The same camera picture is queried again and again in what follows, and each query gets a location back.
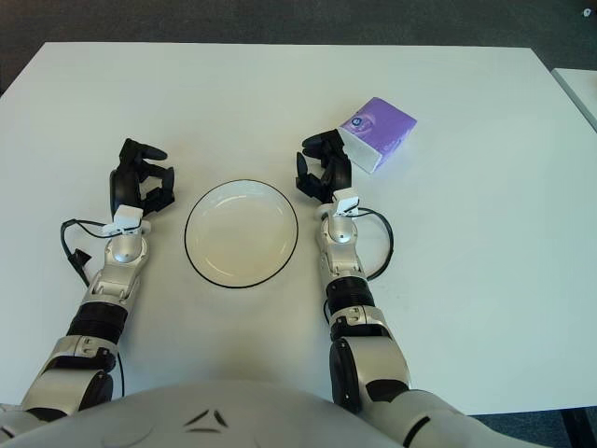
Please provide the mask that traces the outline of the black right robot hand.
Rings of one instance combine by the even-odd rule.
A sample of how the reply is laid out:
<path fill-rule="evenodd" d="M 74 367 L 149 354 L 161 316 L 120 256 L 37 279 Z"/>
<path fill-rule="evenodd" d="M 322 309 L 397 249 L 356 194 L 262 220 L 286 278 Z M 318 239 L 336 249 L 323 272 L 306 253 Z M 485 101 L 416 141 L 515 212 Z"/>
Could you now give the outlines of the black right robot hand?
<path fill-rule="evenodd" d="M 320 177 L 309 172 L 306 157 L 321 162 Z M 333 193 L 352 186 L 352 164 L 344 152 L 344 142 L 337 130 L 308 137 L 297 153 L 296 187 L 320 203 L 332 203 Z"/>

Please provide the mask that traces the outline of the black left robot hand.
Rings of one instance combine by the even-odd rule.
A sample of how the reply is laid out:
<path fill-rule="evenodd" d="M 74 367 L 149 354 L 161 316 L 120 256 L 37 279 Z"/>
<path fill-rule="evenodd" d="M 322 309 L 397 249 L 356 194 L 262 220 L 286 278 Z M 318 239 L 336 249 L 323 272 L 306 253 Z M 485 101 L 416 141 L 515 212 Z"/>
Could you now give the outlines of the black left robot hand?
<path fill-rule="evenodd" d="M 119 152 L 118 166 L 109 176 L 110 211 L 113 217 L 121 205 L 139 208 L 143 216 L 159 212 L 172 204 L 174 197 L 174 168 L 164 168 L 148 161 L 165 161 L 168 154 L 156 147 L 127 138 Z M 161 181 L 160 187 L 145 197 L 141 184 L 149 177 Z"/>

